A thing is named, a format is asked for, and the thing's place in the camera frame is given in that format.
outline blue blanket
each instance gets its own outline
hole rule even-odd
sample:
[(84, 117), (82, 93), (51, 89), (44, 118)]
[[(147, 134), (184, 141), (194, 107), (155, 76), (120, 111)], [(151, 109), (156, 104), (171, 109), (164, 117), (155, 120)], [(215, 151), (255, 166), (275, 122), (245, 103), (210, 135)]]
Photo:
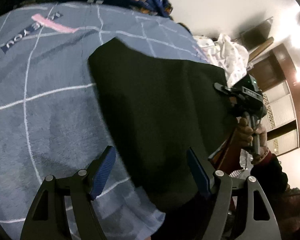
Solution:
[[(58, 25), (44, 26), (34, 15)], [(0, 17), (0, 223), (12, 239), (20, 238), (47, 175), (70, 176), (107, 145), (115, 146), (87, 66), (95, 49), (114, 37), (152, 57), (206, 63), (182, 26), (132, 10), (48, 3)], [(144, 240), (165, 216), (141, 187), (135, 188), (120, 153), (93, 206), (113, 240)], [(79, 239), (69, 198), (66, 207), (73, 237)]]

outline black device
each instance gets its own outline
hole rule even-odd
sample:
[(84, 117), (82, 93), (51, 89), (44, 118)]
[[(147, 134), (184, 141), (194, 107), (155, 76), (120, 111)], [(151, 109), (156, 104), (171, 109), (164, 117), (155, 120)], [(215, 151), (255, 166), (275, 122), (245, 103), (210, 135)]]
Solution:
[[(252, 127), (255, 127), (258, 120), (265, 115), (262, 92), (252, 76), (247, 75), (233, 88), (218, 83), (215, 83), (214, 87), (230, 97), (236, 97), (237, 104), (234, 105), (232, 114), (248, 115)], [(250, 150), (257, 152), (256, 143), (259, 142), (256, 136), (253, 142), (254, 145), (251, 145)], [(208, 156), (208, 153), (197, 156), (191, 148), (186, 153), (188, 166), (200, 194), (206, 199), (214, 200), (210, 220), (198, 232), (195, 240), (221, 239), (232, 196), (238, 196), (238, 202), (231, 240), (281, 240), (274, 213), (257, 179), (253, 176), (249, 176), (246, 180), (235, 179), (222, 171), (216, 171), (208, 161)], [(87, 169), (81, 169), (71, 177), (56, 179), (53, 175), (48, 175), (28, 211), (21, 240), (72, 239), (64, 196), (71, 196), (80, 238), (106, 240), (91, 201), (102, 193), (114, 161), (115, 149), (108, 146), (99, 159), (92, 161)], [(264, 209), (263, 220), (255, 219), (255, 208)], [(1, 239), (10, 238), (0, 226)]]
[(100, 195), (115, 162), (115, 149), (108, 146), (99, 159), (73, 176), (56, 179), (48, 175), (28, 211), (21, 240), (72, 240), (64, 196), (71, 202), (82, 240), (106, 240), (91, 201)]
[[(196, 155), (190, 148), (187, 161), (201, 195), (214, 200), (214, 207), (207, 225), (202, 226), (195, 240), (220, 240), (225, 228), (232, 196), (237, 196), (237, 207), (231, 240), (281, 240), (275, 215), (257, 179), (231, 178), (223, 171), (216, 171), (212, 164)], [(255, 216), (255, 209), (262, 212)]]
[(251, 50), (264, 43), (269, 36), (272, 23), (273, 17), (266, 19), (259, 25), (244, 31), (243, 33), (240, 33), (243, 46), (247, 50)]
[[(229, 97), (236, 98), (237, 102), (231, 113), (236, 117), (244, 116), (248, 120), (249, 126), (255, 130), (261, 118), (267, 113), (263, 104), (262, 91), (259, 89), (256, 79), (247, 74), (232, 88), (219, 83), (215, 83), (214, 88)], [(245, 150), (252, 155), (260, 155), (260, 136), (254, 134), (253, 141)]]

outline dark clothing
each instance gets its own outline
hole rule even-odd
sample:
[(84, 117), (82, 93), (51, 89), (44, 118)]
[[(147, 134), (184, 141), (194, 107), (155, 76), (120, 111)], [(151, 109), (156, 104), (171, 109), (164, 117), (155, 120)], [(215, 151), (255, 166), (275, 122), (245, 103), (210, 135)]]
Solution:
[(289, 189), (287, 174), (277, 157), (261, 162), (251, 170), (258, 179), (276, 216), (282, 240), (300, 240), (300, 190)]
[(255, 165), (251, 170), (251, 175), (257, 178), (267, 196), (276, 193), (282, 194), (287, 189), (287, 174), (282, 172), (282, 167), (275, 155), (273, 155), (269, 163), (261, 162)]
[(224, 70), (149, 57), (117, 39), (99, 47), (89, 65), (107, 127), (136, 186), (161, 211), (185, 204), (197, 192), (187, 149), (208, 158), (237, 124), (228, 97), (213, 88), (226, 85)]

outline white wall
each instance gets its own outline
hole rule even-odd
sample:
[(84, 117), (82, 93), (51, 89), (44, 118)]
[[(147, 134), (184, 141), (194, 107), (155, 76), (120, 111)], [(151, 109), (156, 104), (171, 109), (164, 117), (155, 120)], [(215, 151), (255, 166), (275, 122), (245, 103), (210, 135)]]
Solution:
[(282, 42), (300, 11), (295, 0), (170, 0), (176, 22), (186, 24), (194, 35), (217, 37), (220, 33), (239, 37), (239, 33), (273, 16), (270, 36)]
[(300, 189), (300, 148), (278, 157), (282, 170), (287, 173), (291, 188)]

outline wooden cabinet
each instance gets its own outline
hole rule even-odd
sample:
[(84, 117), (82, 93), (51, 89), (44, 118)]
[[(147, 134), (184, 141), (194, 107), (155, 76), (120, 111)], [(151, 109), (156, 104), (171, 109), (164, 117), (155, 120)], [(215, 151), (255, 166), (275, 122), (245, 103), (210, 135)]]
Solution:
[[(270, 144), (273, 146), (273, 150), (277, 149), (279, 154), (293, 150), (290, 149), (292, 146), (300, 147), (300, 82), (296, 80), (296, 73), (295, 65), (283, 44), (271, 50), (269, 57), (256, 63), (254, 68), (249, 71), (265, 95), (267, 95), (267, 91), (279, 89), (283, 82), (288, 85), (289, 92), (286, 91), (285, 95), (277, 98), (276, 102), (272, 104), (268, 102), (268, 116), (263, 119), (269, 132)], [(286, 144), (287, 136), (289, 140), (297, 138), (297, 143), (291, 141), (289, 145), (292, 146)]]

